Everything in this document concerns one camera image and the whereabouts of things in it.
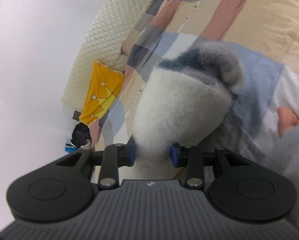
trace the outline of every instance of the bed sheet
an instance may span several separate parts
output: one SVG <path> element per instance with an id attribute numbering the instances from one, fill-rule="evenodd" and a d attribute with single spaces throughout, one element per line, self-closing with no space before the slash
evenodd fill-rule
<path id="1" fill-rule="evenodd" d="M 223 146 L 256 162 L 270 154 L 278 139 L 278 106 L 299 116 L 299 0 L 154 0 L 147 14 L 151 19 L 137 29 L 118 99 L 89 126 L 96 149 L 128 141 L 155 65 L 193 44 L 219 40 L 242 62 L 245 84 L 200 147 Z"/>

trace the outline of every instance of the ribbed gray fabric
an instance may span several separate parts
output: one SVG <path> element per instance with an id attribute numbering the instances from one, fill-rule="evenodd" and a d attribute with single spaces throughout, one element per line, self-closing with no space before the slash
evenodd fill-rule
<path id="1" fill-rule="evenodd" d="M 298 196 L 289 221 L 299 228 L 299 125 L 276 143 L 263 165 L 287 177 L 295 185 Z"/>

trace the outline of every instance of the gray cloth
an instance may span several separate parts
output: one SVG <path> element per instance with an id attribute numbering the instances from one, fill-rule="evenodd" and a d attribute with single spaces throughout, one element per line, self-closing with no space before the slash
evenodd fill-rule
<path id="1" fill-rule="evenodd" d="M 297 201 L 289 221 L 299 228 L 299 125 L 287 132 L 274 146 L 263 165 L 288 178 L 296 187 Z"/>

